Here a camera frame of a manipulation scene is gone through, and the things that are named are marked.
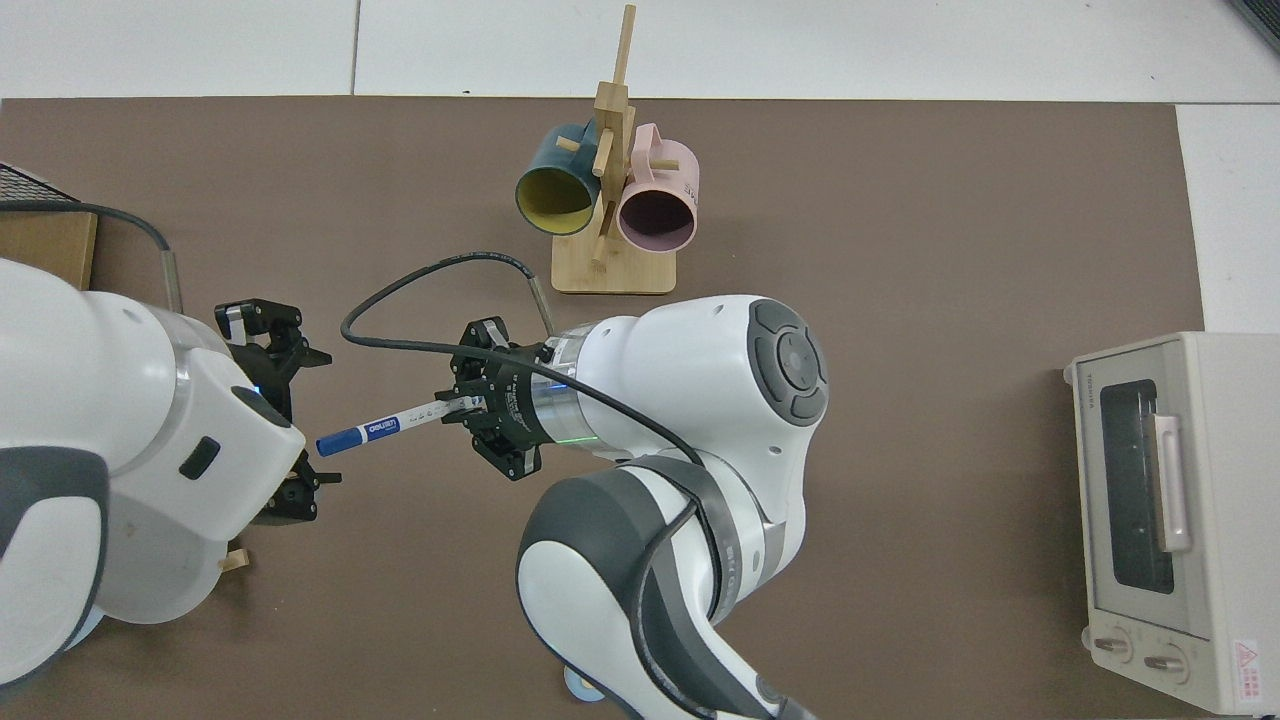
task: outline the marker label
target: marker label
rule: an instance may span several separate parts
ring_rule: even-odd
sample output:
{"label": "marker label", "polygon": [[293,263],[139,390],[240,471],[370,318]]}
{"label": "marker label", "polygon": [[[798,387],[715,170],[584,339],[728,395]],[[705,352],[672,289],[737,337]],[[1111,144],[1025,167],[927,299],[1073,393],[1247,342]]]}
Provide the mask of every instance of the marker label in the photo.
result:
{"label": "marker label", "polygon": [[367,436],[369,439],[371,441],[398,432],[399,432],[399,420],[397,420],[396,418],[387,418],[365,425],[365,436]]}

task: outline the wooden mug tree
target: wooden mug tree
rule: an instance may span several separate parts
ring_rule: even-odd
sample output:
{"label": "wooden mug tree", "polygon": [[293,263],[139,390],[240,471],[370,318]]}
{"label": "wooden mug tree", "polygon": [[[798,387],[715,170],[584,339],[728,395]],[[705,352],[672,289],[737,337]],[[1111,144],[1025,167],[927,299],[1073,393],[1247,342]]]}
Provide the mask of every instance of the wooden mug tree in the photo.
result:
{"label": "wooden mug tree", "polygon": [[[599,149],[591,174],[600,178],[600,195],[585,228],[566,236],[552,236],[552,287],[561,292],[662,295],[676,287],[676,254],[640,250],[618,231],[618,200],[627,179],[636,109],[630,104],[627,56],[636,6],[622,14],[618,58],[613,82],[600,82],[595,91],[595,127]],[[577,143],[558,138],[557,145],[577,150]],[[678,169],[672,161],[654,169]]]}

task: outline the oven door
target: oven door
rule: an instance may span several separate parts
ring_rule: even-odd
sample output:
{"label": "oven door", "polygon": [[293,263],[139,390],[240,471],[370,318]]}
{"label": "oven door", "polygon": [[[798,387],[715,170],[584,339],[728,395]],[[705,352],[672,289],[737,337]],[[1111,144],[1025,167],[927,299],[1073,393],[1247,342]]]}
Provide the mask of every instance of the oven door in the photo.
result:
{"label": "oven door", "polygon": [[1180,341],[1080,363],[1093,602],[1210,639]]}

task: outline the black cable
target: black cable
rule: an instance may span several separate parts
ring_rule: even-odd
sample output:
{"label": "black cable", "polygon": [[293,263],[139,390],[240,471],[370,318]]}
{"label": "black cable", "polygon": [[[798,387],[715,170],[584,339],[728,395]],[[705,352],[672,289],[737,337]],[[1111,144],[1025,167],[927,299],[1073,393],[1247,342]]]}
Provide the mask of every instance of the black cable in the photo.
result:
{"label": "black cable", "polygon": [[631,644],[635,646],[640,655],[640,665],[644,666],[645,673],[662,694],[667,696],[667,700],[675,702],[681,710],[689,712],[690,715],[699,717],[701,720],[716,720],[716,711],[704,707],[698,701],[686,696],[681,689],[671,680],[658,661],[653,657],[649,651],[649,642],[644,637],[644,619],[641,612],[644,609],[644,591],[649,582],[649,573],[653,570],[653,561],[658,556],[658,551],[662,550],[664,544],[671,542],[671,538],[684,528],[689,519],[698,514],[698,503],[690,498],[689,505],[680,511],[680,515],[668,523],[657,537],[654,537],[649,544],[644,548],[644,555],[640,556],[640,571],[636,578],[635,594],[632,602],[635,602],[635,611],[628,612],[628,620],[631,623]]}
{"label": "black cable", "polygon": [[566,375],[563,373],[557,373],[556,370],[552,370],[545,365],[539,365],[536,363],[525,360],[524,357],[517,357],[515,355],[508,355],[506,352],[485,350],[483,347],[468,347],[465,345],[451,345],[444,342],[426,342],[416,340],[390,340],[381,337],[366,337],[366,336],[357,336],[351,331],[351,325],[356,322],[356,319],[358,319],[361,315],[365,314],[365,311],[367,311],[374,305],[378,305],[384,299],[387,299],[387,296],[392,295],[399,288],[407,286],[408,283],[419,278],[424,278],[436,270],[457,265],[461,263],[467,263],[471,260],[495,260],[498,263],[506,263],[507,265],[511,265],[512,268],[520,270],[525,275],[525,278],[529,279],[534,278],[534,273],[532,270],[529,269],[527,265],[525,265],[520,260],[516,260],[511,255],[504,255],[502,252],[475,251],[475,252],[466,252],[462,255],[454,255],[453,258],[445,258],[439,263],[428,265],[425,268],[419,268],[417,270],[413,270],[412,273],[404,275],[403,278],[390,283],[383,290],[379,290],[374,295],[369,296],[367,300],[357,305],[355,309],[352,309],[351,313],[347,314],[346,318],[343,318],[340,325],[342,337],[344,337],[348,342],[353,342],[356,345],[364,345],[366,347],[385,347],[390,350],[415,350],[420,352],[439,352],[443,355],[462,355],[465,357],[488,360],[492,363],[504,363],[515,365],[517,368],[524,368],[532,373],[538,373],[543,377],[550,378],[558,383],[563,383],[573,388],[575,391],[590,397],[591,400],[595,400],[596,402],[604,405],[605,407],[609,407],[611,410],[621,413],[622,415],[635,420],[645,429],[653,432],[658,437],[669,442],[676,450],[678,450],[686,457],[689,457],[690,462],[698,465],[699,468],[705,468],[705,465],[703,464],[703,459],[698,456],[698,451],[695,451],[692,446],[681,439],[680,436],[669,430],[662,423],[658,423],[653,418],[645,415],[644,413],[640,413],[639,410],[631,407],[630,405],[620,400],[616,400],[595,389],[594,387],[577,380],[576,378],[571,378],[570,375]]}
{"label": "black cable", "polygon": [[151,237],[161,252],[169,250],[169,241],[160,234],[160,231],[155,225],[132,213],[108,208],[106,205],[70,200],[0,200],[0,213],[93,213],[95,215],[115,218],[116,220],[137,225],[138,229]]}

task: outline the wooden stand base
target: wooden stand base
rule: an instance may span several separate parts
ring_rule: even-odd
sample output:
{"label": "wooden stand base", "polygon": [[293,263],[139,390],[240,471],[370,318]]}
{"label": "wooden stand base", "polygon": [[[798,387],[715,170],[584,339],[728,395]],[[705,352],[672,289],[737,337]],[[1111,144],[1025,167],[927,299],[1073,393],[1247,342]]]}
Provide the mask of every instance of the wooden stand base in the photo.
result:
{"label": "wooden stand base", "polygon": [[0,258],[52,273],[79,290],[88,290],[96,237],[92,213],[0,215]]}
{"label": "wooden stand base", "polygon": [[223,570],[223,573],[238,570],[246,565],[248,565],[248,551],[243,547],[228,552],[225,559],[218,561],[218,566]]}
{"label": "wooden stand base", "polygon": [[[609,218],[602,233],[604,202],[576,234],[552,238],[552,287],[598,295],[664,295],[676,288],[676,254],[646,252],[618,237]],[[612,215],[612,206],[608,209]]]}

